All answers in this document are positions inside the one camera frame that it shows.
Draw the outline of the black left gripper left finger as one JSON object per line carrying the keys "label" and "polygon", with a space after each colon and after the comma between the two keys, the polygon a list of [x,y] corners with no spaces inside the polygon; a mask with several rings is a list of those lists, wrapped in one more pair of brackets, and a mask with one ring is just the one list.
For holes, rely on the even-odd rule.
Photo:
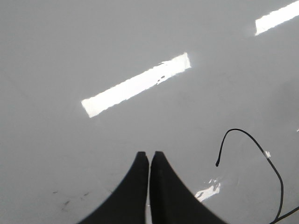
{"label": "black left gripper left finger", "polygon": [[138,152],[126,176],[113,193],[81,224],[144,224],[149,161]]}

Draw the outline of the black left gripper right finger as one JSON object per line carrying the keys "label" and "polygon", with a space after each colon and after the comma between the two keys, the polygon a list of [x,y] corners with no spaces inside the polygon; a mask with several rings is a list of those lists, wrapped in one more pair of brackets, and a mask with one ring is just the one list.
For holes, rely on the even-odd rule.
{"label": "black left gripper right finger", "polygon": [[150,167],[149,200],[154,224],[224,224],[200,203],[156,151]]}

